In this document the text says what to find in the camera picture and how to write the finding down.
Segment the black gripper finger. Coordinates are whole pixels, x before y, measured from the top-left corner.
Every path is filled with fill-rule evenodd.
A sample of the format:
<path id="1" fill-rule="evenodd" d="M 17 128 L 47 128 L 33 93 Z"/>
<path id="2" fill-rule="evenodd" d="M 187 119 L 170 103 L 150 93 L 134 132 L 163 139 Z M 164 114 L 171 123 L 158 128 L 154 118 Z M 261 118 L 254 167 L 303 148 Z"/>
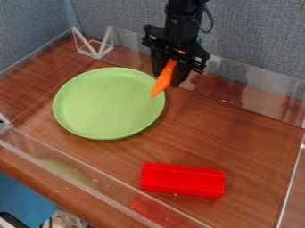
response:
<path id="1" fill-rule="evenodd" d="M 168 62 L 168 52 L 159 50 L 158 48 L 151 49 L 151 68 L 155 77 L 159 76 L 166 64 Z"/>
<path id="2" fill-rule="evenodd" d="M 190 72 L 191 72 L 191 65 L 186 61 L 179 60 L 176 62 L 176 65 L 172 71 L 172 79 L 171 79 L 172 87 L 179 86 L 179 84 L 187 79 Z"/>

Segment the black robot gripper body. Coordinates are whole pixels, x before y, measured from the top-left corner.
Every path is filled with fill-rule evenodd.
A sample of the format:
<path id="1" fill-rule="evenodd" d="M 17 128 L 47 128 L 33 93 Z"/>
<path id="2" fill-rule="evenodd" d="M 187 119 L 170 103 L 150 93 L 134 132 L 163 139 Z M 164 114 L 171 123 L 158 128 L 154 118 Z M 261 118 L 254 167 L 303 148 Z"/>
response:
<path id="1" fill-rule="evenodd" d="M 182 46 L 175 46 L 168 43 L 166 38 L 166 30 L 160 27 L 146 25 L 144 26 L 144 37 L 142 38 L 142 44 L 150 49 L 158 48 L 168 52 L 168 58 L 178 62 L 179 60 L 186 61 L 191 65 L 191 71 L 198 73 L 203 72 L 206 67 L 206 61 L 210 59 L 211 55 L 200 47 L 196 41 L 190 41 Z"/>

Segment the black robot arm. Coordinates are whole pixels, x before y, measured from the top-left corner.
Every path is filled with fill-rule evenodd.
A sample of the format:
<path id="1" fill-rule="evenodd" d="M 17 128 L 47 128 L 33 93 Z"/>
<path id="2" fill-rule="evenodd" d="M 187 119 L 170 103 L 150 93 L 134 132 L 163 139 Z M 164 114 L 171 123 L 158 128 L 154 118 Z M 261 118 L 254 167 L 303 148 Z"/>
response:
<path id="1" fill-rule="evenodd" d="M 164 27 L 144 26 L 146 35 L 142 44 L 150 49 L 152 74 L 159 77 L 168 61 L 175 62 L 170 85 L 178 87 L 191 71 L 203 72 L 211 55 L 198 42 L 199 32 L 210 33 L 200 28 L 202 14 L 213 21 L 206 6 L 209 0 L 168 0 L 164 8 Z"/>

